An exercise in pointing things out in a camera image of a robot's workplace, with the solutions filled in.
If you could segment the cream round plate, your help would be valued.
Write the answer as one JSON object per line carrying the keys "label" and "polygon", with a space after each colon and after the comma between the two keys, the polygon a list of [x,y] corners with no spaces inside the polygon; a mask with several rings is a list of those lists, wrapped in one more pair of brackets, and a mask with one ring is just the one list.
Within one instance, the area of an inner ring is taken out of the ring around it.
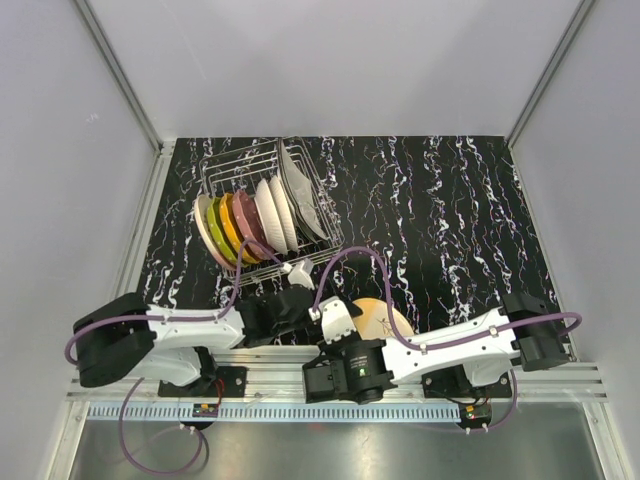
{"label": "cream round plate", "polygon": [[212,203],[212,198],[208,195],[199,195],[194,201],[194,219],[196,222],[197,229],[199,234],[211,254],[211,256],[217,261],[220,262],[223,257],[221,256],[217,246],[215,245],[207,223],[206,212],[208,207]]}
{"label": "cream round plate", "polygon": [[394,337],[385,301],[363,297],[353,300],[347,308],[363,340]]}

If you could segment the pink polka dot plate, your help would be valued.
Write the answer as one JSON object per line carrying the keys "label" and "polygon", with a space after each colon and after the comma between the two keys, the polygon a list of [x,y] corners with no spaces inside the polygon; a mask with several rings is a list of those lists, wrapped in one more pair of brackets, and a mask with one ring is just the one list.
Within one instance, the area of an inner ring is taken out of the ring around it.
{"label": "pink polka dot plate", "polygon": [[232,196],[232,211],[242,237],[260,244],[249,246],[252,254],[261,260],[268,259],[273,249],[266,240],[255,201],[244,190],[238,190]]}

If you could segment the green polka dot plate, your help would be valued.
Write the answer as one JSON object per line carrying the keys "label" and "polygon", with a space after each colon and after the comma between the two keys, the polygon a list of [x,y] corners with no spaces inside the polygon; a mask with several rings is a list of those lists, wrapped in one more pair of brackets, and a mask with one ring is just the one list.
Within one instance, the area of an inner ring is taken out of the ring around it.
{"label": "green polka dot plate", "polygon": [[207,223],[215,246],[218,248],[223,258],[232,265],[232,268],[235,268],[237,253],[224,231],[223,222],[220,216],[220,203],[220,197],[213,198],[206,211]]}

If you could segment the orange polka dot plate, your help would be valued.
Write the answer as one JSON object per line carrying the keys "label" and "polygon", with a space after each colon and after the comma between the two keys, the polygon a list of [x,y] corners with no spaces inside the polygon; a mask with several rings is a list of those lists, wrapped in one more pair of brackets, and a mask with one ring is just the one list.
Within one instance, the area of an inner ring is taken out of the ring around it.
{"label": "orange polka dot plate", "polygon": [[220,200],[219,212],[225,235],[230,241],[235,253],[239,255],[244,237],[241,235],[237,222],[233,216],[232,199],[233,195],[231,193],[225,193]]}

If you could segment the metal wire dish rack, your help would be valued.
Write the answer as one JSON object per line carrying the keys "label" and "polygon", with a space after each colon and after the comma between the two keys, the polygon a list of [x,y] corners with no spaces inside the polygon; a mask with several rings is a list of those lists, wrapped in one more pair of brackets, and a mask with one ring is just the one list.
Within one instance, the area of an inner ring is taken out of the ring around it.
{"label": "metal wire dish rack", "polygon": [[[284,140],[294,163],[311,181],[317,216],[327,235],[326,240],[315,236],[314,242],[309,241],[296,223],[292,205],[279,173],[279,139]],[[240,284],[258,283],[279,276],[281,273],[279,265],[283,262],[294,263],[309,259],[314,264],[321,264],[328,261],[342,247],[344,235],[339,225],[338,215],[302,138],[276,138],[206,157],[199,164],[199,173],[203,184],[203,191],[199,195],[208,195],[212,200],[214,197],[222,198],[225,193],[233,195],[238,190],[244,190],[254,200],[256,187],[261,179],[265,179],[269,185],[273,176],[279,176],[293,217],[299,251],[288,250],[287,254],[280,254],[269,245],[273,253],[268,253],[268,259],[261,260],[249,249],[251,244],[255,246],[260,244],[249,238],[244,239],[240,254],[237,255],[235,268],[232,268],[224,258],[220,262],[213,258],[229,281],[238,281]]]}

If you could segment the floral patterned brown plate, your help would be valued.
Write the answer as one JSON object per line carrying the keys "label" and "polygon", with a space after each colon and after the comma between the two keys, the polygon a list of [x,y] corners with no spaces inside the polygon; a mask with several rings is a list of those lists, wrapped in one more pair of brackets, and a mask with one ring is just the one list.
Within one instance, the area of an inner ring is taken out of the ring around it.
{"label": "floral patterned brown plate", "polygon": [[282,181],[279,176],[273,176],[269,181],[269,189],[274,200],[281,227],[283,230],[285,243],[289,251],[298,252],[299,245],[293,217],[290,211],[287,196],[284,191]]}

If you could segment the white square plate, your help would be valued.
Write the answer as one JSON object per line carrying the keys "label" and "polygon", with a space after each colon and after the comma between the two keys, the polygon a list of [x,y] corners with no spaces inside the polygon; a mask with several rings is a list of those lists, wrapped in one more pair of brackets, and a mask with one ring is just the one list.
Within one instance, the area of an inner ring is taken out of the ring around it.
{"label": "white square plate", "polygon": [[279,173],[294,211],[296,223],[311,242],[316,240],[308,218],[315,213],[310,180],[302,174],[287,151],[284,140],[278,140]]}
{"label": "white square plate", "polygon": [[303,223],[318,239],[326,240],[327,235],[317,216],[311,181],[296,166],[285,147],[282,148],[282,160],[287,183],[300,210]]}

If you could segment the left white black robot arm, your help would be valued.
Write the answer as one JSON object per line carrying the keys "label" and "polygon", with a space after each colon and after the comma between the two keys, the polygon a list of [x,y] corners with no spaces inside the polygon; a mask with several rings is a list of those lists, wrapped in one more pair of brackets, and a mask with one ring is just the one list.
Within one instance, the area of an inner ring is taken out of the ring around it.
{"label": "left white black robot arm", "polygon": [[84,388],[138,375],[203,397],[215,385],[213,350],[261,347],[310,326],[314,297],[292,285],[221,309],[172,311],[127,293],[76,321],[64,354]]}

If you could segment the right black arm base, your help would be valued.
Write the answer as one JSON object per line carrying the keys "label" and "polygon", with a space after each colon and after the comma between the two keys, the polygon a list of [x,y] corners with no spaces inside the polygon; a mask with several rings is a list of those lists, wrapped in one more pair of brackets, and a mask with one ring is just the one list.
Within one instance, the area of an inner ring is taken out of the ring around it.
{"label": "right black arm base", "polygon": [[426,398],[483,400],[506,399],[512,395],[512,383],[507,372],[488,385],[472,386],[462,366],[424,374],[421,377],[421,385]]}

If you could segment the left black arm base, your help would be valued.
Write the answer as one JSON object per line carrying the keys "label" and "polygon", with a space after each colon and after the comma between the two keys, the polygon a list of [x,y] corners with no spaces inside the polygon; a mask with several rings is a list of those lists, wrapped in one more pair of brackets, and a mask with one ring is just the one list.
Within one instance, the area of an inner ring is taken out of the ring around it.
{"label": "left black arm base", "polygon": [[157,395],[166,398],[212,398],[218,392],[224,398],[243,398],[248,369],[242,366],[217,366],[211,378],[200,378],[186,386],[160,382]]}

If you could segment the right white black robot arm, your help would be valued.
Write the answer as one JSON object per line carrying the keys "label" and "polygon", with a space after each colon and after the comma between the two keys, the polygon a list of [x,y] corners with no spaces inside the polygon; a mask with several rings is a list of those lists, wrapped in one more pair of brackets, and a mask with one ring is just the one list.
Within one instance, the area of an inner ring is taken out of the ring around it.
{"label": "right white black robot arm", "polygon": [[558,326],[564,315],[547,313],[542,301],[524,294],[508,294],[500,307],[470,321],[411,337],[362,339],[337,297],[321,302],[312,316],[325,343],[302,367],[309,404],[376,402],[387,390],[454,367],[454,388],[475,397],[513,364],[531,372],[569,360]]}

